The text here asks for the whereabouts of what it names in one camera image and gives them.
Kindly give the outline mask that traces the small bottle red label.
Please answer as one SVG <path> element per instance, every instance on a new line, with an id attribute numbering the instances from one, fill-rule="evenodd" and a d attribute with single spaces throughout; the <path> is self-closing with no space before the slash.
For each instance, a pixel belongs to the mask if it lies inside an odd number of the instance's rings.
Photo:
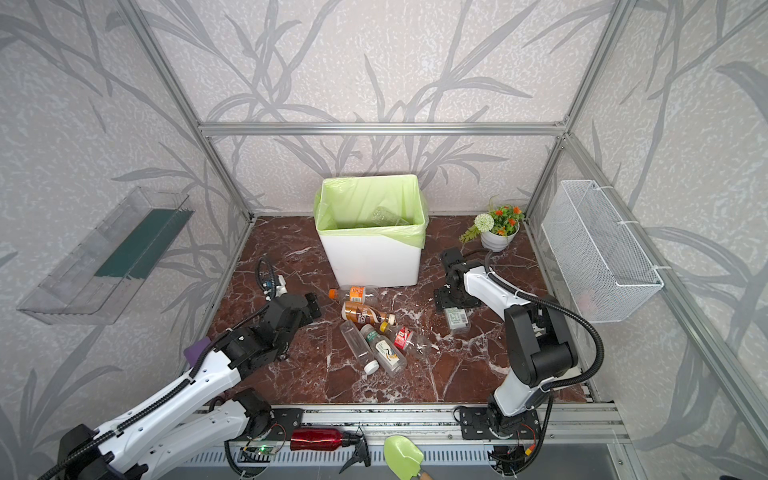
<path id="1" fill-rule="evenodd" d="M 379 332 L 389 338 L 400 351 L 411 355 L 427 355 L 432 348 L 429 339 L 413 329 L 384 322 Z"/>

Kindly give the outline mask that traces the clear square bottle white cap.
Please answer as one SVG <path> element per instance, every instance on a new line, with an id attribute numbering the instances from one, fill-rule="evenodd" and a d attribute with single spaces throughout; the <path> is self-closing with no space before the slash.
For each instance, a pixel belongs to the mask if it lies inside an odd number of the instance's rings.
<path id="1" fill-rule="evenodd" d="M 364 373 L 366 375 L 375 373 L 380 365 L 357 326 L 349 320 L 343 320 L 340 325 L 340 332 L 353 356 L 363 367 Z"/>

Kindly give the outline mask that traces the brown tea bottle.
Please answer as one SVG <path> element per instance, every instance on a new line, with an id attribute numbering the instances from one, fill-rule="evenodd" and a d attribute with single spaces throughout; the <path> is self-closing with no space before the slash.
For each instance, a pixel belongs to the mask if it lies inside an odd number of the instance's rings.
<path id="1" fill-rule="evenodd" d="M 354 301 L 344 302 L 341 309 L 341 316 L 343 319 L 351 321 L 357 325 L 379 325 L 382 323 L 388 323 L 390 325 L 396 324 L 394 314 L 386 313 L 370 305 Z"/>

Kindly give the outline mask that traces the bottle white label green band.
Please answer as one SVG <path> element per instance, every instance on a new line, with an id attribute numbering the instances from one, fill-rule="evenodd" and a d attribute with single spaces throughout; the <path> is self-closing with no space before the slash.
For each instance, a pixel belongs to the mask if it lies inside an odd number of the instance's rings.
<path id="1" fill-rule="evenodd" d="M 364 325 L 360 331 L 381 368 L 388 375 L 394 376 L 406 369 L 406 358 L 390 339 L 379 334 L 370 324 Z"/>

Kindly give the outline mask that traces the small bottle orange label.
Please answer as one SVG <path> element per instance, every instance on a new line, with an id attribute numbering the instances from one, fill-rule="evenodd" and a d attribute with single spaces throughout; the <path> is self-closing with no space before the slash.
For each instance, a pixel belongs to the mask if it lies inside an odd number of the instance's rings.
<path id="1" fill-rule="evenodd" d="M 358 302 L 362 304 L 373 305 L 378 295 L 378 289 L 376 287 L 368 286 L 350 286 L 346 289 L 330 289 L 328 291 L 328 297 L 331 300 L 339 302 Z"/>

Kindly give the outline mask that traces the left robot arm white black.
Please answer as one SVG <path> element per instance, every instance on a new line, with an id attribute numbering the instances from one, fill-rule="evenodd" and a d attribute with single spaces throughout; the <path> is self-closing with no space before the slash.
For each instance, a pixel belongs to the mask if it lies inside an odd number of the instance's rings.
<path id="1" fill-rule="evenodd" d="M 322 315 L 317 297 L 284 293 L 207 344 L 191 369 L 95 429 L 80 424 L 59 442 L 45 479 L 156 479 L 208 447 L 270 432 L 270 404 L 247 388 L 197 412 L 258 369 L 286 359 L 297 331 Z"/>

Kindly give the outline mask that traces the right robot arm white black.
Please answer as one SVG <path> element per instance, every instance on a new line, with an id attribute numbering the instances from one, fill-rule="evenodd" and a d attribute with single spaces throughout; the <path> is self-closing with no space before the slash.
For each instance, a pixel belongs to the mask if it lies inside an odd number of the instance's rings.
<path id="1" fill-rule="evenodd" d="M 554 392 L 595 376 L 605 360 L 597 329 L 580 314 L 554 300 L 538 297 L 501 278 L 487 261 L 470 260 L 460 249 L 440 254 L 445 284 L 434 293 L 436 309 L 448 313 L 486 306 L 504 323 L 511 368 L 484 408 L 460 406 L 457 422 L 465 440 L 505 440 L 521 431 L 539 439 L 537 409 L 554 399 Z M 569 321 L 583 328 L 595 346 L 595 356 L 583 372 L 567 377 L 579 362 Z"/>

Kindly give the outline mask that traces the white bin with green liner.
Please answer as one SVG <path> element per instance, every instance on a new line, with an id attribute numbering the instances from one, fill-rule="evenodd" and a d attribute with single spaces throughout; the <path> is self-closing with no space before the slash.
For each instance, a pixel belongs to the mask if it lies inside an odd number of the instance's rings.
<path id="1" fill-rule="evenodd" d="M 418 282 L 429 209 L 415 175 L 326 179 L 315 197 L 314 221 L 339 285 Z"/>

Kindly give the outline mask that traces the potted flower white pot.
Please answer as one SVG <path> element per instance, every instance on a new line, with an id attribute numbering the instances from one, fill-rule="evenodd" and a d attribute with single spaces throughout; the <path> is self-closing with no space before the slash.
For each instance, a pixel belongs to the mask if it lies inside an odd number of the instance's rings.
<path id="1" fill-rule="evenodd" d="M 459 237 L 459 241 L 467 244 L 479 238 L 483 248 L 501 252 L 517 235 L 525 218 L 525 212 L 520 207 L 493 206 L 473 219 L 472 225 Z"/>

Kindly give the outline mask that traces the purple pink brush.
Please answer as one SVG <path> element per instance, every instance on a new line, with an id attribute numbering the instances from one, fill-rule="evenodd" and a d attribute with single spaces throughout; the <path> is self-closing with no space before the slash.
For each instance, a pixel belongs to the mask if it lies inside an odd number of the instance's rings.
<path id="1" fill-rule="evenodd" d="M 183 350 L 183 356 L 192 368 L 204 353 L 205 349 L 211 344 L 208 337 L 203 337 Z"/>

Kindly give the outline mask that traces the red spray bottle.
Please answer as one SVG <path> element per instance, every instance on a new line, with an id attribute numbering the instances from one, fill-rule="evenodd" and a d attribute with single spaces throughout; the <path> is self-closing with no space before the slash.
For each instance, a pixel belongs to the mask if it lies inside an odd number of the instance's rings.
<path id="1" fill-rule="evenodd" d="M 335 428 L 298 428 L 293 431 L 290 438 L 291 451 L 333 452 L 350 446 L 354 448 L 353 453 L 343 464 L 339 473 L 358 463 L 366 468 L 370 467 L 372 459 L 368 441 L 360 428 L 355 432 Z"/>

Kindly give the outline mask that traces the green circuit board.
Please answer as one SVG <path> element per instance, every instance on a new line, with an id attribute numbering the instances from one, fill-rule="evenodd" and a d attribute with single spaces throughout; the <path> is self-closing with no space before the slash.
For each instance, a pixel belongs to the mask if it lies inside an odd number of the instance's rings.
<path id="1" fill-rule="evenodd" d="M 249 445 L 244 446 L 240 453 L 243 458 L 250 462 L 269 462 L 282 450 L 281 446 L 274 445 Z"/>

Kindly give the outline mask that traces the green plastic trowel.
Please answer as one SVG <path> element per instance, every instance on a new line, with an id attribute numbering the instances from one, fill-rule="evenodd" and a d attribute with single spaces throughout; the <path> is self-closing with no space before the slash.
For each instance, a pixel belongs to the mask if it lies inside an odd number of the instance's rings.
<path id="1" fill-rule="evenodd" d="M 383 454 L 387 466 L 399 480 L 432 480 L 422 468 L 423 452 L 407 437 L 388 437 L 384 442 Z"/>

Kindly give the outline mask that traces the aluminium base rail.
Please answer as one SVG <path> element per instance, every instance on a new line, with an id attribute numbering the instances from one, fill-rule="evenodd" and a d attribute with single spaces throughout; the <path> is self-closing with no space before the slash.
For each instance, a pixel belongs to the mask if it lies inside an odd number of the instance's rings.
<path id="1" fill-rule="evenodd" d="M 490 427 L 485 405 L 328 404 L 277 405 L 278 426 L 264 445 L 276 453 L 258 459 L 256 466 L 341 465 L 350 447 L 331 452 L 289 450 L 290 436 L 299 428 L 333 428 L 365 435 L 374 465 L 381 465 L 384 441 L 394 435 L 409 438 L 429 464 L 483 464 L 496 445 L 628 444 L 629 434 L 618 409 L 610 403 L 556 403 L 550 412 L 541 406 L 502 429 Z"/>

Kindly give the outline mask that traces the clear acrylic wall shelf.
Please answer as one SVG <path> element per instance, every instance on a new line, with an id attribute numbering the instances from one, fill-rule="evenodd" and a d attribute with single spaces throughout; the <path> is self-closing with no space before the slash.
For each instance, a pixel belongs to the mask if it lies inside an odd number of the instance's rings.
<path id="1" fill-rule="evenodd" d="M 186 193 L 134 188 L 17 310 L 46 325 L 115 323 L 193 214 Z"/>

